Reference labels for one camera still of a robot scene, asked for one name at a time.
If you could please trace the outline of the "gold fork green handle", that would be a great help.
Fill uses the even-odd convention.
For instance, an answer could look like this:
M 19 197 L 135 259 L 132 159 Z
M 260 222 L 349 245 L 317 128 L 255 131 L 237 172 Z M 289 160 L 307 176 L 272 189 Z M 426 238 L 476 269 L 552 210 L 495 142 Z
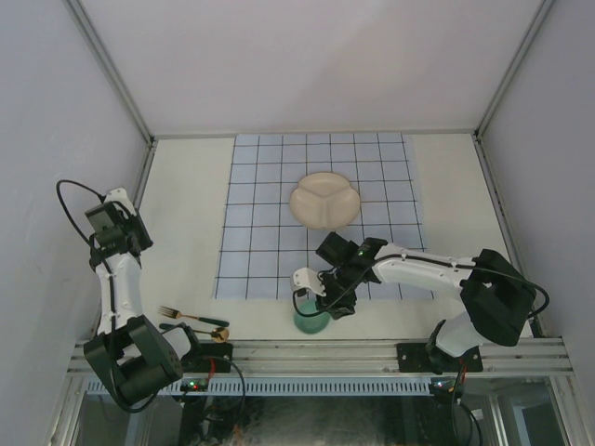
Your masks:
M 225 328 L 230 326 L 230 323 L 228 321 L 218 320 L 218 319 L 213 319 L 213 318 L 208 318 L 208 317 L 193 316 L 190 314 L 183 313 L 180 310 L 175 309 L 175 308 L 160 306 L 157 309 L 157 311 L 160 315 L 167 317 L 169 319 L 172 319 L 172 320 L 190 319 L 190 320 L 199 321 L 199 322 L 207 323 L 210 325 L 215 325 L 215 326 L 220 326 L 220 327 L 225 327 Z

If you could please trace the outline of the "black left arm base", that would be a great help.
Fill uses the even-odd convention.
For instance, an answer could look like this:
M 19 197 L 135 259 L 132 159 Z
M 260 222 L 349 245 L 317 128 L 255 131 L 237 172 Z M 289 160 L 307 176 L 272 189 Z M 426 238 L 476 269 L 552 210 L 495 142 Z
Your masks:
M 229 373 L 231 366 L 223 359 L 231 360 L 233 345 L 230 343 L 203 343 L 194 346 L 180 360 L 183 372 L 208 373 L 211 371 L 211 359 L 215 363 L 216 373 Z

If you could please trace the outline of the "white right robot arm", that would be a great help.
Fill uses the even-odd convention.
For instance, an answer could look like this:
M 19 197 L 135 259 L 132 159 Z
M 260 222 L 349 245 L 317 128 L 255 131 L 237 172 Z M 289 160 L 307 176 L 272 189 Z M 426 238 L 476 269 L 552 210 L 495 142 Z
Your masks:
M 474 257 L 435 256 L 369 237 L 360 244 L 329 233 L 316 250 L 329 270 L 317 273 L 316 308 L 334 320 L 355 312 L 363 283 L 409 285 L 456 296 L 462 312 L 440 321 L 427 344 L 429 364 L 446 371 L 487 342 L 514 347 L 527 320 L 538 314 L 543 289 L 525 279 L 497 251 Z

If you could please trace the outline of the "cream divided plate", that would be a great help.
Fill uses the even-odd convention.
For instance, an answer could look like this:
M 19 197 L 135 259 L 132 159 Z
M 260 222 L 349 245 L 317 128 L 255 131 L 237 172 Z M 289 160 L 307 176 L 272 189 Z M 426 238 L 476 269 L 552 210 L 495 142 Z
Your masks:
M 293 217 L 311 230 L 337 230 L 360 213 L 359 192 L 342 175 L 319 172 L 302 178 L 289 198 Z

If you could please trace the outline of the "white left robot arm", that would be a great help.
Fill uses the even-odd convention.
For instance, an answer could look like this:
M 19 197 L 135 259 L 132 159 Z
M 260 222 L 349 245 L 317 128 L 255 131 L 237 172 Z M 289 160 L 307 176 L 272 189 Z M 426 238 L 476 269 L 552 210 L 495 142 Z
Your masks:
M 105 197 L 86 218 L 93 228 L 87 244 L 100 282 L 101 316 L 97 333 L 84 344 L 85 359 L 115 403 L 138 413 L 160 390 L 199 368 L 204 350 L 186 323 L 161 332 L 144 314 L 140 255 L 152 240 L 134 206 Z

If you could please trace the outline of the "white black-grid tablecloth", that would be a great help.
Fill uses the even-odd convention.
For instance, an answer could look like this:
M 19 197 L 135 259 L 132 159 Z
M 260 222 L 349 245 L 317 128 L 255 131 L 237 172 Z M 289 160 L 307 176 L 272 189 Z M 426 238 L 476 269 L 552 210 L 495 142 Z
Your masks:
M 326 230 L 292 215 L 291 193 L 309 174 L 346 178 L 362 200 L 339 230 L 348 241 L 376 237 L 408 249 L 427 247 L 417 170 L 399 133 L 239 135 L 234 141 L 222 240 L 213 291 L 216 300 L 282 300 L 290 276 L 329 264 L 315 251 Z

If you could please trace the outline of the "gold spoon green handle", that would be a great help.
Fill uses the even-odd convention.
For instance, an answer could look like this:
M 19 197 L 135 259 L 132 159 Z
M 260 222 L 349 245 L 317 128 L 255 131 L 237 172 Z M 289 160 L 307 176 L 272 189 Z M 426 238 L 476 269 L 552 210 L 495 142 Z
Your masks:
M 211 340 L 215 343 L 226 343 L 229 339 L 229 330 L 226 327 L 217 327 L 210 332 L 193 329 L 197 334 L 209 335 Z

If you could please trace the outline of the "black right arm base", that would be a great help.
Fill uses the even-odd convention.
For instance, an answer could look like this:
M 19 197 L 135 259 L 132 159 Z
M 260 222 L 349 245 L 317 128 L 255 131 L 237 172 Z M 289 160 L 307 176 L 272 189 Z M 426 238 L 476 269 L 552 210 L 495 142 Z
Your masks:
M 478 347 L 471 348 L 460 357 L 450 357 L 438 348 L 428 353 L 425 342 L 406 342 L 396 345 L 397 361 L 401 373 L 454 373 L 462 365 L 468 372 L 483 371 L 483 360 Z

